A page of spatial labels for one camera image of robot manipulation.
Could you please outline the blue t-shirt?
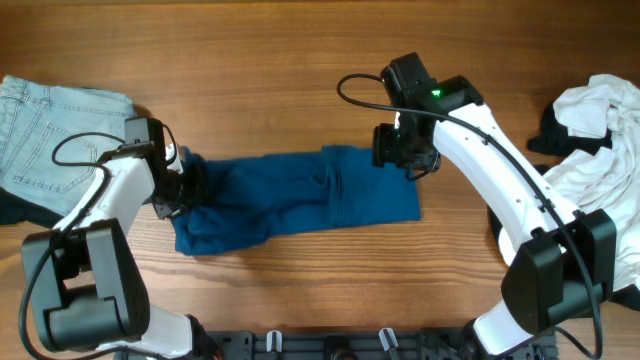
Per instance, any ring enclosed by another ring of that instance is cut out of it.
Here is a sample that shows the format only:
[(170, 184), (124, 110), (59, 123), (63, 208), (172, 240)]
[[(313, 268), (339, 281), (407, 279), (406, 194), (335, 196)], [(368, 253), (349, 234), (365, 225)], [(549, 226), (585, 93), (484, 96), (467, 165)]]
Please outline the blue t-shirt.
[(318, 152), (205, 160), (186, 150), (183, 166), (206, 177), (206, 197), (172, 222), (175, 248), (220, 255), (272, 237), (418, 221), (419, 195), (402, 170), (372, 164), (373, 152), (328, 145)]

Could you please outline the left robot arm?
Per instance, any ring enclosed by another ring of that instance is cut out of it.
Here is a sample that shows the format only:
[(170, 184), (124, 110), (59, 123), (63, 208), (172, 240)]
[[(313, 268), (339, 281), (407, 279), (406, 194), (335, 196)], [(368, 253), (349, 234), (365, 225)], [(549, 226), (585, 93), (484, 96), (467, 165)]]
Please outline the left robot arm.
[(82, 359), (223, 358), (195, 317), (151, 304), (126, 239), (142, 205), (174, 218), (201, 197), (177, 149), (165, 146), (171, 135), (157, 119), (126, 120), (124, 138), (93, 162), (96, 178), (71, 213), (24, 239), (18, 329), (31, 357), (73, 351)]

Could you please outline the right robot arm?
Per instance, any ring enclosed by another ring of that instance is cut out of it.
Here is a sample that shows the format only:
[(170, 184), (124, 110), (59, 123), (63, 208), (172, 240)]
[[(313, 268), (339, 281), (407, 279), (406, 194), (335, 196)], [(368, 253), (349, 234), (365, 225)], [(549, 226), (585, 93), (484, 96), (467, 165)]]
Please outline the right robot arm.
[(438, 82), (410, 53), (392, 60), (380, 80), (397, 116), (374, 130), (374, 165), (394, 164), (416, 180), (448, 158), (515, 247), (501, 300), (471, 323), (466, 357), (504, 357), (611, 297), (613, 220), (602, 210), (580, 210), (556, 191), (505, 136), (466, 78)]

